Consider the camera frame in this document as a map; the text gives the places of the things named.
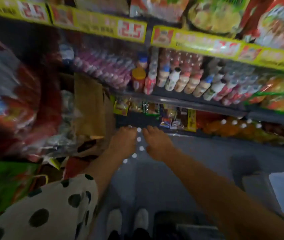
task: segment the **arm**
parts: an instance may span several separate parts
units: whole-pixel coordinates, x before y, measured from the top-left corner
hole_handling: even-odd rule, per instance
[[[148,126],[143,134],[149,155],[174,172],[227,239],[284,239],[284,221],[276,214],[176,149],[163,131]]]
[[[108,149],[83,170],[92,176],[97,184],[99,199],[109,185],[113,173],[122,164],[123,159],[135,152],[136,128],[121,127],[112,137]]]

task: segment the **polka dot shirt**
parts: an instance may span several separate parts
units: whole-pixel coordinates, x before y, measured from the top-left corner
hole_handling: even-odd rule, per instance
[[[0,216],[0,240],[87,239],[97,200],[88,174],[45,185]]]

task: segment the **white shoe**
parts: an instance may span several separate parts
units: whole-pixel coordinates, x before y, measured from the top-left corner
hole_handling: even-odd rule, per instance
[[[110,211],[106,221],[106,239],[109,238],[113,231],[117,231],[121,235],[122,213],[120,209]]]
[[[133,232],[138,228],[148,230],[148,227],[149,227],[148,211],[146,209],[138,210],[138,212],[134,216]]]

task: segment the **yellow cap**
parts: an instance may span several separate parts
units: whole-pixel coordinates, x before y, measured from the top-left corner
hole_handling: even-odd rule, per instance
[[[147,76],[145,70],[142,67],[138,67],[132,70],[132,76],[136,80],[143,80]]]

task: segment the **gray floor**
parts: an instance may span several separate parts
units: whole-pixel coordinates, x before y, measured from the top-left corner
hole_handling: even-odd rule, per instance
[[[144,207],[149,211],[149,233],[152,234],[154,214],[158,211],[195,212],[195,201],[180,180],[163,163],[153,161],[142,141],[137,144],[137,158],[128,158],[114,174],[92,232],[94,240],[106,239],[107,214],[114,208],[123,215],[122,235],[131,235],[134,213]],[[214,140],[197,137],[172,137],[174,144],[195,160],[204,163],[221,176],[233,180],[229,160],[233,156],[253,155],[266,173],[284,172],[284,148],[237,140]]]

